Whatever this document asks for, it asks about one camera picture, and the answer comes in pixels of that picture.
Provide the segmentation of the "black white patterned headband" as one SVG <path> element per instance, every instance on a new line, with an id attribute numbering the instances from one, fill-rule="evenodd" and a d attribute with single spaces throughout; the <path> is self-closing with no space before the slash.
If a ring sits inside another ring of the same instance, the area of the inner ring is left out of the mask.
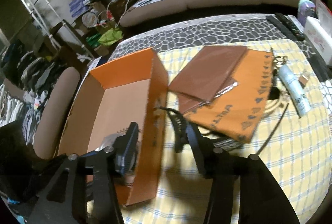
<path id="1" fill-rule="evenodd" d="M 208 136 L 210 140 L 212 140 L 213 146 L 215 148 L 221 148 L 227 152 L 231 152 L 233 150 L 241 148 L 244 143 L 234 140 L 233 138 L 223 136 Z"/>

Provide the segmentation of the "yellow plaid cloth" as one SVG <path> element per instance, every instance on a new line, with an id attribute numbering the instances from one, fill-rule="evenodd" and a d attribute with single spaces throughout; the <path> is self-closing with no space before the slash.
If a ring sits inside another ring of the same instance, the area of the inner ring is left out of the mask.
<path id="1" fill-rule="evenodd" d="M 331 132 L 320 83 L 310 77 L 305 89 L 311 110 L 298 117 L 292 103 L 277 108 L 258 125 L 249 144 L 232 152 L 263 162 L 290 201 L 300 223 L 322 203 L 331 180 Z M 165 124 L 161 176 L 155 198 L 122 209 L 125 223 L 202 223 L 212 181 L 198 173 L 189 145 L 174 150 L 175 134 Z"/>

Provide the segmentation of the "orange felt pouch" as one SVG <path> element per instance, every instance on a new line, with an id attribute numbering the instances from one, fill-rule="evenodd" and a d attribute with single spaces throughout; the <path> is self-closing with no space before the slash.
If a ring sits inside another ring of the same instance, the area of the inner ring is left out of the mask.
<path id="1" fill-rule="evenodd" d="M 236 141 L 251 142 L 269 98 L 272 65 L 271 51 L 249 49 L 233 72 L 238 85 L 210 105 L 186 112 L 184 117 Z"/>

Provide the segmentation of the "white spray bottle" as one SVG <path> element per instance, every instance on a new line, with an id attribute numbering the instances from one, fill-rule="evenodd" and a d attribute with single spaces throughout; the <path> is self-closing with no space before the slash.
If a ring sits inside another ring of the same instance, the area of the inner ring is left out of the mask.
<path id="1" fill-rule="evenodd" d="M 311 110 L 311 105 L 297 77 L 286 64 L 278 70 L 278 77 L 287 89 L 299 117 L 304 117 Z"/>

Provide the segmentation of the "brown wrapped notebook lower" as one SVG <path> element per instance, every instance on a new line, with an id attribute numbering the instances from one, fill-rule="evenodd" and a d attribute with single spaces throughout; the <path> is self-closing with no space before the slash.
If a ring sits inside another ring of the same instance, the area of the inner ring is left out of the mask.
<path id="1" fill-rule="evenodd" d="M 194 96 L 186 95 L 183 93 L 176 93 L 178 97 L 178 104 L 179 104 L 179 112 L 180 113 L 186 113 L 188 111 L 191 111 L 192 109 L 204 106 L 204 105 L 210 105 L 213 100 L 216 98 L 219 98 L 220 96 L 226 94 L 227 92 L 231 91 L 234 89 L 236 86 L 238 86 L 239 83 L 231 78 L 228 78 L 225 83 L 221 86 L 219 91 L 216 93 L 215 97 L 212 98 L 212 100 L 202 100 L 198 99 Z"/>

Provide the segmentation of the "brown wrapped notebook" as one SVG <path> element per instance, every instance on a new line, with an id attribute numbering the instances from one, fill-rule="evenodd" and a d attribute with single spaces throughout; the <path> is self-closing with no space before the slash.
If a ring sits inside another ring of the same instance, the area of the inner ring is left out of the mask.
<path id="1" fill-rule="evenodd" d="M 246 52 L 246 46 L 205 46 L 173 79 L 169 90 L 212 100 Z"/>
<path id="2" fill-rule="evenodd" d="M 216 93 L 215 97 L 212 98 L 212 100 L 202 100 L 198 99 L 194 96 L 186 95 L 183 93 L 176 93 L 178 97 L 178 104 L 179 104 L 179 112 L 180 113 L 186 113 L 188 111 L 191 111 L 192 109 L 204 106 L 204 105 L 210 105 L 213 100 L 216 98 L 219 98 L 220 96 L 226 94 L 227 92 L 231 91 L 234 89 L 236 86 L 238 86 L 239 83 L 231 78 L 228 78 L 225 83 L 221 86 L 219 91 Z"/>

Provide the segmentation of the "small brown square packet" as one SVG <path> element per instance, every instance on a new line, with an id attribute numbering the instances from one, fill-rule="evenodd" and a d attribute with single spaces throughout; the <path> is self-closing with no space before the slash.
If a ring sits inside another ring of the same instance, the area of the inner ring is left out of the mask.
<path id="1" fill-rule="evenodd" d="M 300 75 L 298 81 L 299 81 L 299 83 L 300 83 L 300 85 L 301 85 L 302 88 L 305 88 L 307 86 L 307 83 L 308 83 L 309 79 L 310 79 L 310 73 L 308 73 L 306 71 L 304 71 Z"/>

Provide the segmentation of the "orange cardboard box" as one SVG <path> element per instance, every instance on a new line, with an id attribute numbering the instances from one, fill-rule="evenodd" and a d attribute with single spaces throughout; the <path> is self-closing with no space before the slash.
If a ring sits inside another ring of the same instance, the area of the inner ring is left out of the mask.
<path id="1" fill-rule="evenodd" d="M 59 154 L 83 155 L 108 135 L 138 124 L 139 145 L 131 186 L 115 185 L 119 202 L 131 206 L 155 198 L 163 152 L 168 74 L 153 49 L 144 49 L 90 71 L 59 144 Z"/>

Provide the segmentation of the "brown wrapped notebook upper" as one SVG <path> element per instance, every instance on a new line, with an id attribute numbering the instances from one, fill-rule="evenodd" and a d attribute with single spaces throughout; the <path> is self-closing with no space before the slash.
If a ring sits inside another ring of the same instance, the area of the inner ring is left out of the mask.
<path id="1" fill-rule="evenodd" d="M 169 90 L 212 100 L 246 52 L 246 46 L 205 46 L 173 79 Z"/>

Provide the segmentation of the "gold hair clip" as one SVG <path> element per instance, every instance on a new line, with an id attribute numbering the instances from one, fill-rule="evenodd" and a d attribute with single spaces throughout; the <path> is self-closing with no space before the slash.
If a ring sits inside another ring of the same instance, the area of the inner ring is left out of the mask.
<path id="1" fill-rule="evenodd" d="M 271 48 L 271 53 L 273 55 L 273 63 L 272 66 L 274 69 L 276 69 L 277 71 L 287 63 L 288 61 L 288 56 L 284 55 L 284 56 L 276 56 L 274 53 L 273 48 Z"/>

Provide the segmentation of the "green bag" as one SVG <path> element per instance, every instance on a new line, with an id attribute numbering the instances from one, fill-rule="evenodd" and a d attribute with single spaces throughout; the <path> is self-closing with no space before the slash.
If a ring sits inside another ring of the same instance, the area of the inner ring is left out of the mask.
<path id="1" fill-rule="evenodd" d="M 97 33 L 87 37 L 86 42 L 92 48 L 102 46 L 111 46 L 123 38 L 123 32 L 118 28 L 111 28 L 103 34 Z"/>

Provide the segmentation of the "white tissue box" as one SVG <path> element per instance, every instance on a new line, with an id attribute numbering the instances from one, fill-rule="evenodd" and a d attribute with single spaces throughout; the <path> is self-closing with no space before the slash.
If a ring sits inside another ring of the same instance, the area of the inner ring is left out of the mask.
<path id="1" fill-rule="evenodd" d="M 322 28 L 318 19 L 307 17 L 304 26 L 304 35 L 306 40 L 317 50 L 325 64 L 331 67 L 331 37 Z"/>

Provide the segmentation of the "black remote control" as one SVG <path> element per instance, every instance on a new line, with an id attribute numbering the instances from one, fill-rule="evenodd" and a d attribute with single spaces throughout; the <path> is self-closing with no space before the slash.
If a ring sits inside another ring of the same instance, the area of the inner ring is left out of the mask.
<path id="1" fill-rule="evenodd" d="M 304 41 L 305 36 L 299 28 L 282 13 L 267 15 L 266 19 L 274 25 L 286 38 L 292 41 Z"/>

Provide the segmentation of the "purple white jar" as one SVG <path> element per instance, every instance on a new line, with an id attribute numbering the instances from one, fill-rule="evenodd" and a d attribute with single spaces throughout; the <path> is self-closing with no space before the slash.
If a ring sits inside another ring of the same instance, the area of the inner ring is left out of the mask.
<path id="1" fill-rule="evenodd" d="M 302 26 L 305 26 L 307 17 L 315 17 L 315 4 L 310 0 L 299 0 L 297 19 Z"/>

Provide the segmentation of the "white clothes rack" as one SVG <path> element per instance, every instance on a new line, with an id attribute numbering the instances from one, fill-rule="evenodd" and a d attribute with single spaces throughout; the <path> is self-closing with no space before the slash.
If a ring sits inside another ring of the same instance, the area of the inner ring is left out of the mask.
<path id="1" fill-rule="evenodd" d="M 51 46 L 55 51 L 59 51 L 61 47 L 67 43 L 57 33 L 61 29 L 66 29 L 75 40 L 75 44 L 80 46 L 87 56 L 96 58 L 96 52 L 89 47 L 83 37 L 67 22 L 63 19 L 56 9 L 51 5 L 49 0 L 20 0 L 36 22 L 38 28 L 47 36 Z"/>

